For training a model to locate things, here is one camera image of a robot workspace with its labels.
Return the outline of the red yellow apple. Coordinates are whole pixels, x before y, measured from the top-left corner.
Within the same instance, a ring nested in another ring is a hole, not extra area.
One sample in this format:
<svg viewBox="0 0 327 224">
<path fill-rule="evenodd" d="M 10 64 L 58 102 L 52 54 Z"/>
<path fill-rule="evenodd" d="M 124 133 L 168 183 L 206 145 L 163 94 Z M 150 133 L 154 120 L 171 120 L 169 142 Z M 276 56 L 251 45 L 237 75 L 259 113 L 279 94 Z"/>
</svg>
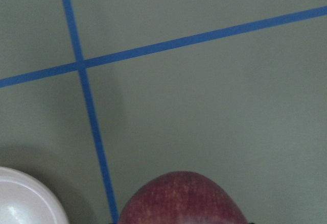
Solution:
<svg viewBox="0 0 327 224">
<path fill-rule="evenodd" d="M 119 223 L 247 223 L 232 198 L 214 181 L 175 171 L 149 181 L 124 206 Z"/>
</svg>

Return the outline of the pink bowl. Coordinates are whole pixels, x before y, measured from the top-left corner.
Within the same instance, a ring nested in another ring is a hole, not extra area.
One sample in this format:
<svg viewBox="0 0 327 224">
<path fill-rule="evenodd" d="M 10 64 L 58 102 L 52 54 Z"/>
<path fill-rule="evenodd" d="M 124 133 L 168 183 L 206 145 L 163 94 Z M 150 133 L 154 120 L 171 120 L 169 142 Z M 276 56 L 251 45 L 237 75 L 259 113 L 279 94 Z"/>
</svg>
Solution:
<svg viewBox="0 0 327 224">
<path fill-rule="evenodd" d="M 1 167 L 1 223 L 69 223 L 57 197 L 34 177 Z"/>
</svg>

